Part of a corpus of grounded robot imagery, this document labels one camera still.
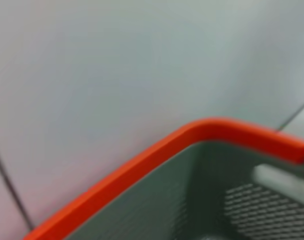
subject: red basket rim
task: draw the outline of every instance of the red basket rim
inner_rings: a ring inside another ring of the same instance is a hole
[[[191,144],[221,140],[304,163],[304,141],[228,118],[201,119],[179,128],[99,181],[28,234],[24,240],[62,240],[151,170]]]

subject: plastic basket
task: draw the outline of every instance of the plastic basket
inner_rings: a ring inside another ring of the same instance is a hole
[[[262,164],[304,179],[304,142],[230,119],[195,121],[25,240],[304,240],[304,201],[255,181]]]

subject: white floor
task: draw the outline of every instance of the white floor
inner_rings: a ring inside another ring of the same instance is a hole
[[[284,128],[283,131],[304,138],[304,109]]]

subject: shopping basket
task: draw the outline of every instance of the shopping basket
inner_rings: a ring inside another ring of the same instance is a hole
[[[304,141],[211,118],[185,125],[25,240],[304,240]]]

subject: tile grout line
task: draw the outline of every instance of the tile grout line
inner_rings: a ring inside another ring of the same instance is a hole
[[[291,114],[277,129],[277,132],[282,131],[286,128],[302,111],[304,110],[304,103],[293,113]]]
[[[15,204],[17,205],[17,208],[18,208],[20,214],[22,215],[23,220],[25,221],[25,224],[27,225],[27,227],[30,231],[33,230],[35,228],[34,224],[32,223],[31,218],[28,215],[27,210],[26,210],[21,198],[19,197],[18,191],[15,189],[1,158],[0,158],[0,174],[3,178],[6,188],[8,189]]]

